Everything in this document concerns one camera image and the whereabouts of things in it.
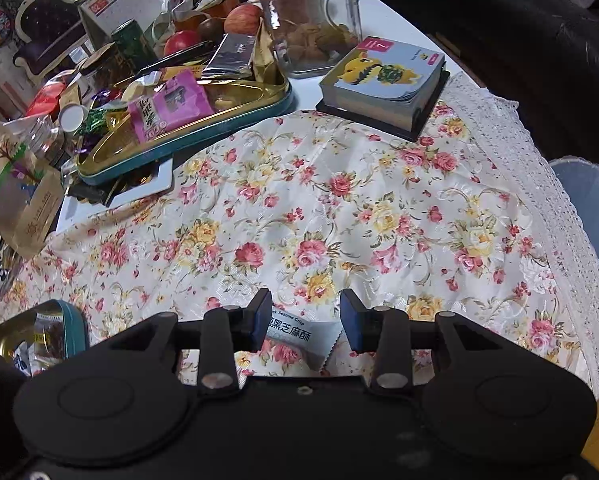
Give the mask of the white sesame crisp packet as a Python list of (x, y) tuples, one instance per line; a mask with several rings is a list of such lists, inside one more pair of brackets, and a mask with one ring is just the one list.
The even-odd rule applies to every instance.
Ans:
[(292, 348), (303, 357), (310, 370), (321, 372), (342, 331), (339, 321), (309, 321), (273, 308), (267, 337)]

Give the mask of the brown date snack packet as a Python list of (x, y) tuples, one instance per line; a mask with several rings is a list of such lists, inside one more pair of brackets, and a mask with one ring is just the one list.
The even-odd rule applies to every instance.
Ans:
[(35, 356), (64, 359), (65, 334), (62, 312), (37, 313), (32, 348)]

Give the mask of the floral tablecloth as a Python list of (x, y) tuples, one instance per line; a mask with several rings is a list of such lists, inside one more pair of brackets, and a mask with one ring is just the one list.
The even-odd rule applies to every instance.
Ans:
[(262, 288), (310, 321), (346, 288), (414, 321), (456, 312), (599, 394), (599, 259), (514, 103), (463, 75), (417, 142), (306, 110), (205, 148), (169, 191), (49, 237), (0, 323), (65, 300), (98, 342)]

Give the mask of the white plastic tray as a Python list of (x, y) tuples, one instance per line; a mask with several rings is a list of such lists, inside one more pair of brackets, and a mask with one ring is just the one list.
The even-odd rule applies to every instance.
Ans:
[(166, 158), (162, 162), (155, 162), (134, 170), (132, 174), (127, 174), (98, 188), (89, 188), (85, 184), (80, 184), (83, 188), (82, 197), (69, 192), (64, 198), (58, 215), (56, 232), (63, 232), (76, 223), (83, 222), (96, 214), (103, 214), (109, 209), (169, 190), (173, 180), (172, 166), (172, 159)]

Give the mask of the teal gold snack tray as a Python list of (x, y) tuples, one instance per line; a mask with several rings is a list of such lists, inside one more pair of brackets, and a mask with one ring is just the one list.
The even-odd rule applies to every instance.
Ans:
[[(140, 143), (128, 104), (140, 96), (153, 96), (182, 70), (191, 70), (214, 114)], [(94, 130), (100, 136), (92, 148), (76, 157), (79, 177), (90, 185), (116, 179), (190, 146), (223, 139), (268, 117), (283, 115), (293, 104), (290, 81), (278, 68), (264, 26), (256, 36), (228, 34), (220, 44), (196, 44), (168, 55), (118, 84), (134, 98), (95, 107), (79, 131), (87, 136)]]

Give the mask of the pink snack pouch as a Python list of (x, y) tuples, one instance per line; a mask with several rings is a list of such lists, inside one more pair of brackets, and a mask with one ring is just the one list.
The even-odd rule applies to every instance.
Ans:
[(131, 101), (128, 110), (140, 143), (214, 114), (204, 88), (191, 70), (182, 70), (168, 79), (153, 96)]

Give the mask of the yellow dinosaur board book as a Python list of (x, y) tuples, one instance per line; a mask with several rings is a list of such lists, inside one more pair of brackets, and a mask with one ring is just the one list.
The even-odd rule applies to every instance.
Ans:
[(320, 81), (316, 110), (415, 141), (449, 77), (444, 53), (369, 36)]

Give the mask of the blue round stool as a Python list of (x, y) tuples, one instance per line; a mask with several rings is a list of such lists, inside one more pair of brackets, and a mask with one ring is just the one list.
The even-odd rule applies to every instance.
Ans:
[(577, 210), (599, 259), (599, 165), (567, 156), (550, 162)]

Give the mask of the small glass jar white lid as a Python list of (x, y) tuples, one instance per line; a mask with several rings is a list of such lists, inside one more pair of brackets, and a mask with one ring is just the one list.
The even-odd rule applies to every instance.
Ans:
[(57, 120), (50, 115), (37, 114), (7, 122), (6, 130), (51, 166), (59, 167), (78, 155), (80, 128), (86, 123), (89, 110), (70, 103), (60, 110)]

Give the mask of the green drink can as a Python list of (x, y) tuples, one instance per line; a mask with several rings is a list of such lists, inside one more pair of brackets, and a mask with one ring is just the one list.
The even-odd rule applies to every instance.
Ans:
[(146, 66), (157, 62), (157, 56), (136, 20), (129, 20), (119, 25), (112, 32), (112, 39), (135, 70), (143, 70)]

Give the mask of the pale red apple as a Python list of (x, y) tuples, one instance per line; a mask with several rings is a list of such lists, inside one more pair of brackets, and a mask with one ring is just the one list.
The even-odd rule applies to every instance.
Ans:
[(226, 34), (256, 36), (260, 29), (262, 10), (252, 3), (243, 3), (226, 17), (223, 29)]

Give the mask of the black leather sofa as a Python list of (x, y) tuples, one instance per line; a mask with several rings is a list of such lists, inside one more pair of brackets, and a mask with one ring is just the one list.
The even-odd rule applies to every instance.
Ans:
[(599, 164), (599, 14), (569, 0), (382, 0), (444, 41), (546, 158)]

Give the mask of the large glass jar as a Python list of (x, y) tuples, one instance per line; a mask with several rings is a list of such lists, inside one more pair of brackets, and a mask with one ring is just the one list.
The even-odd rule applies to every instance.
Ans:
[(359, 44), (359, 0), (259, 0), (284, 73), (307, 78), (328, 73)]

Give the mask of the white desk calendar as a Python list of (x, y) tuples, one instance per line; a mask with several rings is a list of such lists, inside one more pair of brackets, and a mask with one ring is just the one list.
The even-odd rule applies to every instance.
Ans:
[(146, 32), (162, 12), (162, 0), (80, 0), (78, 11), (86, 36), (98, 50), (128, 21), (135, 20)]

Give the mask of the purple chaise lounge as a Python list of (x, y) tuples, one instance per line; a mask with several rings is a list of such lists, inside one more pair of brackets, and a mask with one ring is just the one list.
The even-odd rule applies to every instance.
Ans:
[(80, 0), (24, 0), (17, 11), (15, 29), (24, 42), (13, 63), (34, 84), (41, 84), (53, 70), (70, 64), (70, 52), (92, 44), (78, 11)]

